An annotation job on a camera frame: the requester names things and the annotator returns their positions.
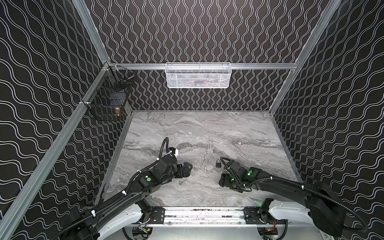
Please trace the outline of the aluminium frame post back left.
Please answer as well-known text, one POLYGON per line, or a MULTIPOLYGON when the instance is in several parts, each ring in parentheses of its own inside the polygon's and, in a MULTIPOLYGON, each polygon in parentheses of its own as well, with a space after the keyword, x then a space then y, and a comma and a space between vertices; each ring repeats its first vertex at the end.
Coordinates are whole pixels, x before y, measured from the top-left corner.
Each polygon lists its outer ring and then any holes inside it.
POLYGON ((84 28, 86 29, 90 40, 97 52, 97 55, 101 62, 110 63, 111 60, 107 54, 105 46, 100 38, 96 25, 91 17, 91 13, 83 0, 73 0, 74 6, 83 22, 84 28))

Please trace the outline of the brass padlock in basket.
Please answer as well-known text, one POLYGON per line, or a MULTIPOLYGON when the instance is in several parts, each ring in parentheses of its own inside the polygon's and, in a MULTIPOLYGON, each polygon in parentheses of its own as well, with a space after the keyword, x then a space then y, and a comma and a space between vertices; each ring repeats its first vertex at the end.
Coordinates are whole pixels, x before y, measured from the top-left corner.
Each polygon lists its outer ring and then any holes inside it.
POLYGON ((119 117, 121 115, 121 108, 115 108, 115 116, 119 117))

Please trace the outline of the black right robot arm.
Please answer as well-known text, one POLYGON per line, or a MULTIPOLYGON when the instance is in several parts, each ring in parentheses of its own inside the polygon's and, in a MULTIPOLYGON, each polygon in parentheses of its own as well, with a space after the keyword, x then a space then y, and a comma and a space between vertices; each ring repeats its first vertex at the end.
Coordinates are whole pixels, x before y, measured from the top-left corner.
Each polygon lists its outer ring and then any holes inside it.
POLYGON ((344 231, 365 233, 368 225, 355 211, 348 208, 335 192, 323 183, 304 184, 274 176, 258 168, 246 169, 240 163, 221 157, 225 173, 219 181, 239 193, 270 192, 300 204, 305 216, 322 232, 340 237, 344 231))

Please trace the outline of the aluminium left side rail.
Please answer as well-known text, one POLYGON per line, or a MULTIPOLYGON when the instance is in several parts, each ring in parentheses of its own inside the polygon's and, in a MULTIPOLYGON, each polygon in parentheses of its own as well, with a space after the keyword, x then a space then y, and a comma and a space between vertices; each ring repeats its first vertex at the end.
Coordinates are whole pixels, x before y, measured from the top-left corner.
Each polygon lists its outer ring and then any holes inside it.
POLYGON ((87 105, 101 84, 103 77, 108 73, 108 70, 109 63, 106 62, 1 220, 2 240, 9 240, 16 231, 39 189, 88 110, 87 105))

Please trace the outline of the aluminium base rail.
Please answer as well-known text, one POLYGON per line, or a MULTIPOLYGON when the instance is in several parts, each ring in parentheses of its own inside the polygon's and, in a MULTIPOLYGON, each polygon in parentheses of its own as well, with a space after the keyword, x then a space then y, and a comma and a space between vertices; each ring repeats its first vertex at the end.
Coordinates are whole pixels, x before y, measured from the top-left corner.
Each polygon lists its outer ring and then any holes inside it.
POLYGON ((148 227, 282 227, 262 222, 257 207, 153 207, 148 227))

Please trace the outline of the aluminium frame post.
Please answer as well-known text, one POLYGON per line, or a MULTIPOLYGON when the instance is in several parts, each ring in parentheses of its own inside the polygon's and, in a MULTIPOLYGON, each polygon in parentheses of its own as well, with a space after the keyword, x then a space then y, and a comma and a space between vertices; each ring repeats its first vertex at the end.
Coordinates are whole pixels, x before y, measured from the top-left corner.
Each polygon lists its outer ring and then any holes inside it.
POLYGON ((283 83, 279 93, 277 94, 273 104, 270 107, 269 113, 271 114, 272 117, 277 112, 278 107, 280 106, 285 95, 287 94, 288 90, 290 89, 291 85, 296 79, 296 76, 301 71, 306 61, 308 60, 311 52, 313 51, 321 35, 323 34, 326 27, 328 26, 336 10, 339 8, 341 2, 342 2, 341 0, 328 1, 327 6, 322 12, 317 24, 312 30, 306 44, 303 46, 303 49, 295 62, 296 67, 289 72, 285 82, 283 83))
POLYGON ((86 29, 90 40, 97 52, 97 55, 101 62, 110 63, 111 60, 107 54, 105 46, 100 38, 96 25, 91 17, 91 13, 83 0, 73 0, 74 6, 83 22, 84 28, 86 29))

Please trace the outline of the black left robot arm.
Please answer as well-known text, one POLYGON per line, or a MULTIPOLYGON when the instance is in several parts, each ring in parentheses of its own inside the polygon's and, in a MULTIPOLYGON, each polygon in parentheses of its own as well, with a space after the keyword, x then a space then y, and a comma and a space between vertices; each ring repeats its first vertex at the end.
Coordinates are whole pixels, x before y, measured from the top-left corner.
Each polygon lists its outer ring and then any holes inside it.
POLYGON ((188 162, 179 163, 178 154, 178 149, 169 147, 169 138, 164 138, 155 162, 134 173, 127 186, 110 199, 75 215, 75 220, 51 239, 100 240, 103 236, 102 228, 133 205, 138 205, 142 214, 139 221, 148 221, 152 209, 144 199, 173 179, 188 178, 191 175, 193 165, 188 162))

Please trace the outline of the aluminium frame post back right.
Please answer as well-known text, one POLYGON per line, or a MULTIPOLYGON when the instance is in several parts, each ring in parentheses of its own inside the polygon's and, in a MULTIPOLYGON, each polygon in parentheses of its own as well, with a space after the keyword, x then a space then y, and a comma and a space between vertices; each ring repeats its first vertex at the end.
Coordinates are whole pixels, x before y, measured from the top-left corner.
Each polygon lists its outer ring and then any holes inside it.
POLYGON ((303 46, 303 49, 295 62, 296 67, 289 72, 285 82, 283 83, 279 93, 277 94, 273 104, 270 107, 269 113, 271 114, 272 117, 277 112, 278 107, 280 106, 285 95, 287 94, 288 90, 290 89, 291 85, 296 79, 296 76, 301 71, 306 61, 308 60, 311 52, 313 51, 321 35, 323 34, 326 27, 328 26, 336 10, 339 8, 341 2, 342 2, 341 0, 328 1, 327 6, 322 12, 317 24, 312 30, 306 44, 303 46))

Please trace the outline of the white mesh wall basket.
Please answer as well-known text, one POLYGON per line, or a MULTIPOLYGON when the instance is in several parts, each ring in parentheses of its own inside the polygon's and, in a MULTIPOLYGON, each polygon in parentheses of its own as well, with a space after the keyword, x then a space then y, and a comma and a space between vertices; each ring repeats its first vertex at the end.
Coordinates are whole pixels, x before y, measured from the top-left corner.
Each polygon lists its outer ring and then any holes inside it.
POLYGON ((229 87, 232 69, 202 67, 183 70, 168 68, 165 70, 167 87, 171 89, 226 89, 229 87))

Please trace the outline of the aluminium back crossbar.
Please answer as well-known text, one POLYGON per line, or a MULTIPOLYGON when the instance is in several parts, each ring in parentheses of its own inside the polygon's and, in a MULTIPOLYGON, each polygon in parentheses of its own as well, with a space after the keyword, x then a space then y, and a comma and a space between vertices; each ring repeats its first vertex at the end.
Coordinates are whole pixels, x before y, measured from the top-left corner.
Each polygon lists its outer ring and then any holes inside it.
POLYGON ((180 68, 189 70, 202 67, 204 69, 213 69, 216 67, 231 68, 232 70, 295 70, 296 63, 166 63, 166 64, 112 64, 112 66, 123 67, 128 70, 161 70, 168 68, 180 68))

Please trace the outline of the small dark padlock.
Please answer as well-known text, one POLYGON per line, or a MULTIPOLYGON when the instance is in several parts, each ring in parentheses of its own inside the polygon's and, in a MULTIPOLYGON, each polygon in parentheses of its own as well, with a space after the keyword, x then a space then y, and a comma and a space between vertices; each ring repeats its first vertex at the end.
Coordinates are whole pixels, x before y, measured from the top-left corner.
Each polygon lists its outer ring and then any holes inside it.
POLYGON ((222 167, 222 163, 220 160, 217 160, 216 161, 216 168, 221 168, 222 167))

